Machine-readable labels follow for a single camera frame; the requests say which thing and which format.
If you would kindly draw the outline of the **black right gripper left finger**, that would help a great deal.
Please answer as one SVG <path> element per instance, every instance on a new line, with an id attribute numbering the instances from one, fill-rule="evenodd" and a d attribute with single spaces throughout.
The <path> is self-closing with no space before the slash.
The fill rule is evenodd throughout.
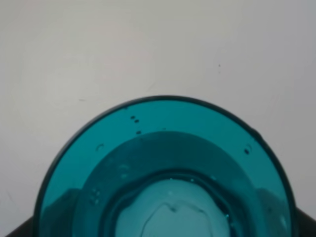
<path id="1" fill-rule="evenodd" d="M 5 237 L 33 237 L 34 217 L 30 217 Z"/>

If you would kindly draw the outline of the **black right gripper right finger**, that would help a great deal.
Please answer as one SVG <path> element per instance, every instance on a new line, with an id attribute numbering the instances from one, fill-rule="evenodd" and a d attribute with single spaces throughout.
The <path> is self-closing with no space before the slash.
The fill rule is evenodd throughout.
<path id="1" fill-rule="evenodd" d="M 299 237 L 316 237 L 316 220 L 296 208 L 296 222 Z"/>

